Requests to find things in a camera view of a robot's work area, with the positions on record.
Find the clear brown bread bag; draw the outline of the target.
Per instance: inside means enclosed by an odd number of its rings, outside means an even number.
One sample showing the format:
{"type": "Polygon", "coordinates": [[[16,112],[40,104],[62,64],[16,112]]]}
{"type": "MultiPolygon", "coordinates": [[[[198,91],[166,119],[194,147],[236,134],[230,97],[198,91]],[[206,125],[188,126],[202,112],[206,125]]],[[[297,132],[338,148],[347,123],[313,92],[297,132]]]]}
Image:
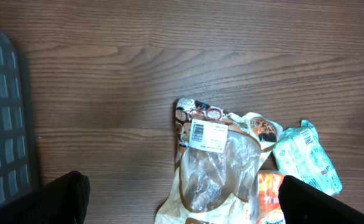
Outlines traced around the clear brown bread bag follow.
{"type": "Polygon", "coordinates": [[[256,223],[258,171],[283,128],[258,113],[239,116],[191,98],[175,105],[172,187],[155,223],[256,223]]]}

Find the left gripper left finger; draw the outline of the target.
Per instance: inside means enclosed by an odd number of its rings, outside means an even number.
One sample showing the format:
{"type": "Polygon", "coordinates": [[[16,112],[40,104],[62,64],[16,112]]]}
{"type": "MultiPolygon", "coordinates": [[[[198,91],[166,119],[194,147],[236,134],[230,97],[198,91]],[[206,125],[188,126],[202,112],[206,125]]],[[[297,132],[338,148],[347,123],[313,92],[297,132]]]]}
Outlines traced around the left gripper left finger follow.
{"type": "Polygon", "coordinates": [[[71,171],[1,207],[0,224],[83,224],[89,198],[89,178],[71,171]]]}

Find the teal white snack packet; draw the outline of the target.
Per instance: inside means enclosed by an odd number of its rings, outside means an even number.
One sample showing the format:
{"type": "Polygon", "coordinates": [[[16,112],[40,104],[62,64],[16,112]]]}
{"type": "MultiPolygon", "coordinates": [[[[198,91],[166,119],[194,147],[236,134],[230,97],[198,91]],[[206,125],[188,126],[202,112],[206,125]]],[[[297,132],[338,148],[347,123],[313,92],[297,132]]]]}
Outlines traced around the teal white snack packet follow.
{"type": "Polygon", "coordinates": [[[280,172],[291,175],[323,193],[339,194],[343,185],[332,161],[319,142],[315,126],[302,120],[298,128],[282,132],[273,148],[280,172]]]}

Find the orange snack packet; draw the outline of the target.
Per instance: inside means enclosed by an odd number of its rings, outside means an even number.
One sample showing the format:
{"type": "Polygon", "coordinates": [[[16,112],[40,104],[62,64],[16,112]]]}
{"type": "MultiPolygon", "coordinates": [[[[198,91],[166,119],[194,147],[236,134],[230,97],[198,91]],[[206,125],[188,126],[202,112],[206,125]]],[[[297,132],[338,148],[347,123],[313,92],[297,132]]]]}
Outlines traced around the orange snack packet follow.
{"type": "Polygon", "coordinates": [[[258,174],[260,215],[257,224],[285,224],[279,203],[279,188],[284,174],[260,172],[258,174]]]}

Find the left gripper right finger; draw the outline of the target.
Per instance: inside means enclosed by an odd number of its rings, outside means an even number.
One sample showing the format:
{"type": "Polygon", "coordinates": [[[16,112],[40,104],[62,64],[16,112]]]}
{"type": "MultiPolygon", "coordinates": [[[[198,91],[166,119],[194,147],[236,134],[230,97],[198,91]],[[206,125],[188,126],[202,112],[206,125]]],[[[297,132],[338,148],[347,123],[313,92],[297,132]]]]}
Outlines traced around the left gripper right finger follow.
{"type": "Polygon", "coordinates": [[[287,175],[279,188],[286,224],[364,224],[364,213],[287,175]]]}

